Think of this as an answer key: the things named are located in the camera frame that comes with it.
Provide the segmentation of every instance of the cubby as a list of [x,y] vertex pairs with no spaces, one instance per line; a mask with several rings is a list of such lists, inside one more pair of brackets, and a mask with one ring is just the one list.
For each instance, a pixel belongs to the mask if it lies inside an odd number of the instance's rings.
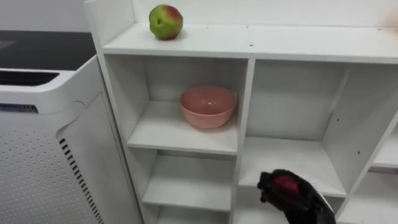
[[[369,13],[359,0],[355,16],[343,2],[231,1],[222,10],[230,21],[215,13],[220,2],[173,1],[187,12],[186,23],[166,42],[145,20],[161,2],[85,4],[144,224],[287,223],[260,202],[256,188],[260,173],[274,169],[311,182],[342,223],[361,222],[356,203],[375,203],[369,214],[383,206],[396,211],[387,196],[365,189],[372,195],[366,200],[361,192],[379,177],[397,182],[395,174],[368,172],[398,168],[397,27],[378,24],[379,9]],[[256,15],[261,7],[274,14]],[[328,7],[345,19],[331,17]],[[237,8],[239,20],[229,11]],[[288,8],[325,16],[286,17]],[[180,95],[199,85],[236,95],[235,115],[224,126],[202,130],[185,121]]]

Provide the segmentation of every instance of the ceramic bowl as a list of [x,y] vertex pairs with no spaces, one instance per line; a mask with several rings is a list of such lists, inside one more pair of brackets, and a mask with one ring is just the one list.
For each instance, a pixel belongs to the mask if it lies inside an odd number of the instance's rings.
[[218,128],[234,113],[236,98],[220,86],[199,86],[186,91],[180,98],[187,121],[203,129]]

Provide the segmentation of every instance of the black top panel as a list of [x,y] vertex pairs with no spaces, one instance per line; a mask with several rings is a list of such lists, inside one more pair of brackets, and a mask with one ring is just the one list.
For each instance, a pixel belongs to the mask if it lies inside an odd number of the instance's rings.
[[0,30],[0,68],[77,70],[95,54],[90,33]]

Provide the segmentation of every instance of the shelf board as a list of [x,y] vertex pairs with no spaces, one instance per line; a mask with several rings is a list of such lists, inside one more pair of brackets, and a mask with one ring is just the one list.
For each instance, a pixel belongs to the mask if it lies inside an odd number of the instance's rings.
[[228,212],[232,172],[229,161],[158,156],[142,201]]
[[158,41],[134,24],[103,46],[105,54],[398,63],[398,30],[366,27],[185,24],[175,40]]
[[157,224],[227,224],[228,213],[163,207]]
[[285,215],[270,203],[261,203],[260,196],[257,188],[238,187],[234,224],[288,224]]
[[189,125],[179,103],[151,101],[136,125],[129,147],[236,155],[236,122],[204,130]]
[[291,170],[313,184],[324,196],[346,196],[319,142],[247,137],[239,184],[256,186],[262,171],[274,169]]
[[372,166],[398,169],[398,128],[384,143]]
[[339,217],[342,222],[395,224],[398,220],[398,179],[368,172]]

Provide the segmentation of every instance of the white wall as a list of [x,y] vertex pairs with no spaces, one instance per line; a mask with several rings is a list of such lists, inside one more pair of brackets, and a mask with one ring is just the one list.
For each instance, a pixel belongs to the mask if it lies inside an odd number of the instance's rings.
[[0,30],[89,32],[84,0],[0,0]]

